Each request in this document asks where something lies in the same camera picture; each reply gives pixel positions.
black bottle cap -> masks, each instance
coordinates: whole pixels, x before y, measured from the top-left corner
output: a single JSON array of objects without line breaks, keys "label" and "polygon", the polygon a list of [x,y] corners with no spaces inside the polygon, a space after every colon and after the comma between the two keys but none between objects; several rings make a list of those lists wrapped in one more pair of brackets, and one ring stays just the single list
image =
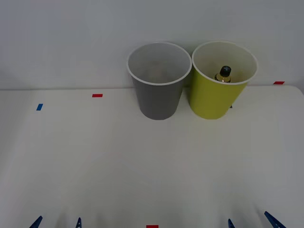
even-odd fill
[{"label": "black bottle cap", "polygon": [[230,75],[231,68],[228,66],[223,66],[220,70],[220,75],[223,77],[228,77]]}]

table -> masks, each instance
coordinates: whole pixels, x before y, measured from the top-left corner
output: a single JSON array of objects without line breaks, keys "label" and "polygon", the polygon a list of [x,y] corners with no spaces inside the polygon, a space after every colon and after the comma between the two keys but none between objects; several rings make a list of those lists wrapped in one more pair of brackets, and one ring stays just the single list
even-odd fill
[{"label": "table", "polygon": [[0,227],[268,228],[265,210],[304,224],[295,87],[248,86],[218,120],[185,93],[150,120],[133,89],[0,91],[0,104]]}]

cup rim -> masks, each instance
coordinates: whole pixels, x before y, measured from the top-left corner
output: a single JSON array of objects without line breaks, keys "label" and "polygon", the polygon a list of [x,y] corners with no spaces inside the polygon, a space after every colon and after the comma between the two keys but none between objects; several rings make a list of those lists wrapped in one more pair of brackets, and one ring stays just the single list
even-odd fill
[{"label": "cup rim", "polygon": [[[242,82],[235,82],[235,83],[225,83],[225,82],[220,82],[220,81],[217,81],[217,80],[214,80],[208,76],[206,76],[205,74],[203,74],[198,68],[197,66],[195,65],[195,62],[194,62],[194,55],[196,54],[196,52],[204,45],[207,45],[207,44],[211,44],[211,43],[227,43],[227,44],[232,44],[232,45],[235,45],[243,50],[245,50],[246,52],[248,52],[252,58],[254,59],[254,62],[256,63],[256,71],[254,72],[254,74],[247,80],[245,81],[242,81]],[[200,75],[202,75],[203,77],[205,77],[206,79],[212,81],[212,82],[215,82],[215,83],[219,83],[219,84],[222,84],[222,85],[232,85],[232,86],[235,86],[235,85],[241,85],[241,84],[244,84],[244,83],[247,83],[249,82],[250,80],[252,80],[256,75],[257,75],[257,70],[258,70],[258,62],[257,62],[257,58],[245,47],[242,47],[242,46],[239,46],[237,45],[236,43],[233,43],[233,42],[230,42],[230,41],[221,41],[221,40],[213,40],[213,41],[208,41],[206,43],[203,43],[201,45],[198,45],[196,47],[196,49],[194,50],[194,52],[192,53],[192,64],[194,66],[194,68],[196,69],[197,72],[199,72]]]},{"label": "cup rim", "polygon": [[[137,51],[138,49],[140,49],[140,48],[142,48],[142,47],[144,47],[144,46],[152,45],[152,44],[167,44],[167,45],[175,46],[175,47],[179,48],[180,50],[182,50],[182,51],[187,55],[187,57],[188,57],[188,59],[189,59],[189,63],[190,63],[190,67],[189,67],[188,71],[184,74],[184,76],[180,77],[179,79],[176,79],[175,81],[166,82],[166,83],[152,83],[152,82],[147,82],[147,81],[144,81],[144,80],[142,80],[142,79],[136,77],[136,76],[131,72],[131,70],[130,70],[130,68],[129,68],[129,59],[130,59],[131,55],[132,55],[135,51]],[[128,55],[128,58],[127,58],[127,70],[128,70],[128,73],[129,73],[133,78],[135,78],[137,81],[140,81],[140,82],[142,82],[142,83],[145,83],[145,84],[148,84],[148,85],[152,85],[152,86],[155,86],[155,85],[156,85],[156,86],[162,86],[162,85],[163,85],[163,86],[167,86],[167,85],[171,85],[171,84],[177,83],[177,82],[183,80],[183,79],[190,73],[191,69],[192,69],[192,59],[191,59],[189,53],[188,53],[185,49],[183,49],[181,46],[178,46],[178,45],[173,44],[173,43],[170,43],[170,42],[153,42],[153,43],[149,43],[149,44],[142,45],[142,46],[140,46],[140,47],[135,48],[135,49]]]}]

cup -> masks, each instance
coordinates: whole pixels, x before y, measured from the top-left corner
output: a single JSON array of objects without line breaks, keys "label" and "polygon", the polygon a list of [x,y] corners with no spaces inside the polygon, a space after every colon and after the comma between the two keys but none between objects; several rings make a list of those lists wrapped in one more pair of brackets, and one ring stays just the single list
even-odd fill
[{"label": "cup", "polygon": [[153,120],[172,116],[191,67],[190,55],[172,43],[151,43],[134,50],[128,56],[127,70],[141,112]]},{"label": "cup", "polygon": [[[247,83],[255,76],[257,59],[249,50],[226,41],[211,41],[192,54],[195,68],[189,104],[204,119],[218,119],[231,107]],[[231,67],[231,82],[214,80],[222,66]]]}]

small bottle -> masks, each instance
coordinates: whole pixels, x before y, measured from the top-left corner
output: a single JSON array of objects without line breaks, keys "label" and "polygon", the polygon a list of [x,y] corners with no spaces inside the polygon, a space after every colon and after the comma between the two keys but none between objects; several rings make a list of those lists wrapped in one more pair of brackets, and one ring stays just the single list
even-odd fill
[{"label": "small bottle", "polygon": [[214,76],[214,79],[219,82],[231,82],[231,76],[230,76],[231,68],[228,66],[223,66],[219,73],[217,73]]}]

